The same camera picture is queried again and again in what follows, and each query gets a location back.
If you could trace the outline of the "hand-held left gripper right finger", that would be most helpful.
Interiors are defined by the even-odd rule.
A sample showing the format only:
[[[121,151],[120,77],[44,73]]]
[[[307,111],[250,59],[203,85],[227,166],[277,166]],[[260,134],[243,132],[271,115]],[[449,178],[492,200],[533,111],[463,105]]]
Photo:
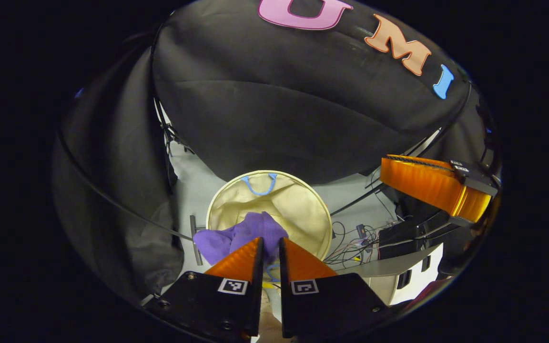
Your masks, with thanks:
[[[279,241],[279,258],[284,337],[355,340],[392,317],[356,273],[338,274],[286,237]]]

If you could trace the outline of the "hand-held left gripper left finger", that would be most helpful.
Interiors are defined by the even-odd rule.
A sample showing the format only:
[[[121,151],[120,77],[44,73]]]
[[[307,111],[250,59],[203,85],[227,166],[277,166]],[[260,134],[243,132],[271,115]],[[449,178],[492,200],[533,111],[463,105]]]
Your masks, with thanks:
[[[205,342],[248,342],[258,335],[263,252],[257,237],[205,272],[185,272],[144,308]]]

